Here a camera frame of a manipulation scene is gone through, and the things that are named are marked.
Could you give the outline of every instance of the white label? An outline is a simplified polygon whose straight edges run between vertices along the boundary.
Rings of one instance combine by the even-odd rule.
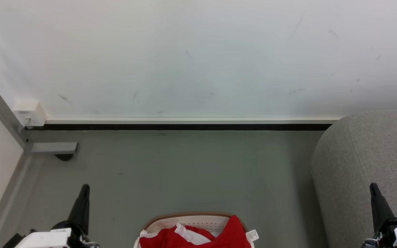
[[[258,237],[257,230],[254,229],[254,230],[246,233],[246,238],[247,238],[247,241],[249,241],[249,243],[252,243],[255,240],[258,240],[260,237]]]
[[[51,233],[53,233],[53,232],[67,233],[67,237],[71,236],[71,228],[53,229],[50,232]]]

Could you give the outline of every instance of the metal foot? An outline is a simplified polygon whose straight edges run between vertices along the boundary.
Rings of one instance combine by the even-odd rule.
[[[62,161],[68,161],[73,157],[73,154],[55,154],[55,156]]]

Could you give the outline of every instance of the beige basket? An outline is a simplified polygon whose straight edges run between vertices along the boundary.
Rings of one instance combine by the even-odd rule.
[[[222,233],[231,216],[232,214],[222,212],[185,212],[160,215],[148,221],[145,226],[143,226],[143,230],[154,233],[164,228],[172,228],[180,223],[184,226],[205,229],[214,236],[218,236]],[[247,232],[246,225],[242,221],[241,224],[243,225],[244,231]],[[134,243],[134,248],[139,248],[139,238],[137,238]]]

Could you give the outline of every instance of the gray sofa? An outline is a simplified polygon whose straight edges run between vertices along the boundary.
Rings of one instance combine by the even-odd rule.
[[[335,122],[315,149],[312,173],[330,247],[360,247],[373,235],[370,183],[397,216],[397,111]]]

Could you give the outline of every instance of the white electrical box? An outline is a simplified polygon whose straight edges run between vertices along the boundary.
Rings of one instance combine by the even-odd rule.
[[[38,100],[19,100],[12,111],[18,121],[25,126],[44,126],[47,115]]]

